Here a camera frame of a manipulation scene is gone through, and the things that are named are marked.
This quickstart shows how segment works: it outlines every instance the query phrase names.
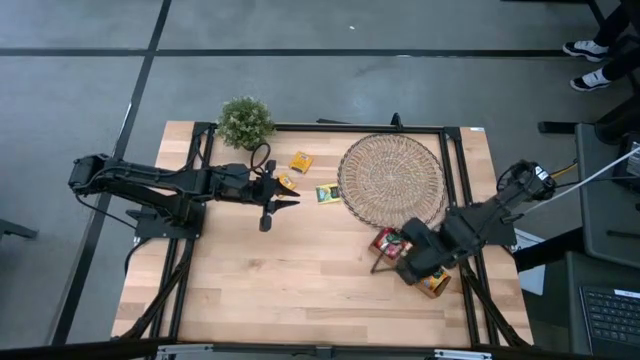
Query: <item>table leg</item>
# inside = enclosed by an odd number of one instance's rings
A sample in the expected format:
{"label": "table leg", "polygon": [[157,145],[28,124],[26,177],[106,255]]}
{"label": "table leg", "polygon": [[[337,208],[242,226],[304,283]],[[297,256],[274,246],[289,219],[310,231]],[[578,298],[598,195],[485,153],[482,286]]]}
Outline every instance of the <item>table leg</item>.
{"label": "table leg", "polygon": [[538,245],[513,253],[518,272],[533,269],[564,258],[567,251],[584,253],[582,227],[567,231]]}
{"label": "table leg", "polygon": [[23,238],[33,239],[38,232],[24,226],[0,219],[0,237],[2,235],[18,235]]}

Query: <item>wooden tabletop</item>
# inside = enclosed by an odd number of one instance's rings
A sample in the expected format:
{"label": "wooden tabletop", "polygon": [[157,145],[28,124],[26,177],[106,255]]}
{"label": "wooden tabletop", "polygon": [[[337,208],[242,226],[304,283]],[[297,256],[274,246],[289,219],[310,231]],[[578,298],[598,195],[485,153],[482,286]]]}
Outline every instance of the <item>wooden tabletop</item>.
{"label": "wooden tabletop", "polygon": [[[157,167],[186,161],[193,122],[168,122]],[[475,201],[495,193],[495,174],[485,133],[461,128]],[[395,273],[369,274],[367,250],[377,230],[360,223],[342,203],[318,205],[315,186],[336,182],[340,159],[364,133],[278,132],[269,139],[276,174],[297,183],[301,204],[273,216],[271,231],[258,231],[261,208],[210,202],[196,242],[179,340],[197,342],[468,347],[458,270],[437,299],[409,287]],[[436,135],[408,135],[441,159]],[[287,168],[293,154],[314,157],[306,175]],[[449,144],[457,197],[463,199]],[[212,164],[249,163],[249,152],[216,138]],[[158,291],[167,240],[150,241],[132,257],[113,335],[129,329]],[[484,249],[492,298],[525,340],[532,342],[518,274],[498,246]],[[164,313],[167,334],[173,299]],[[482,307],[476,312],[487,342]]]}

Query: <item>wicker tray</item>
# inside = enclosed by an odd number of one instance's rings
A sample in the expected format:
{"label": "wicker tray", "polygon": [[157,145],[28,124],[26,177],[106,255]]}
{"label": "wicker tray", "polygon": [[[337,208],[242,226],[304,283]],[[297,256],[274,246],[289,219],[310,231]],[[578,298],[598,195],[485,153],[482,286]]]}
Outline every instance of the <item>wicker tray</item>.
{"label": "wicker tray", "polygon": [[400,229],[412,217],[434,226],[443,212],[440,162],[402,135],[374,134],[353,144],[340,161],[338,186],[349,211],[375,227]]}

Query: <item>potted plant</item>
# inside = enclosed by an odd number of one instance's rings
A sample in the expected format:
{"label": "potted plant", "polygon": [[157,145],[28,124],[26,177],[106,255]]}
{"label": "potted plant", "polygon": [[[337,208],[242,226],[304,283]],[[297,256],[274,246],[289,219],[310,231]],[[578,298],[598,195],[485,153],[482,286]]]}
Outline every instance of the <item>potted plant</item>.
{"label": "potted plant", "polygon": [[224,143],[236,149],[255,150],[275,132],[267,106],[251,97],[233,98],[224,103],[217,133]]}

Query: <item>black pants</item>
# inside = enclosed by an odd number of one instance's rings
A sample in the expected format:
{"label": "black pants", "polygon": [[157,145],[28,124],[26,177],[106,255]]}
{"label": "black pants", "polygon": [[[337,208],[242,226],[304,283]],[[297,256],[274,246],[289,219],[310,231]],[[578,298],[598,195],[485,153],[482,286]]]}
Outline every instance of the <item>black pants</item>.
{"label": "black pants", "polygon": [[[600,46],[612,46],[629,26],[629,15],[622,7],[618,8],[605,20],[600,32],[593,41]],[[607,80],[615,81],[640,67],[640,48],[634,49],[608,63],[602,68],[602,75]]]}

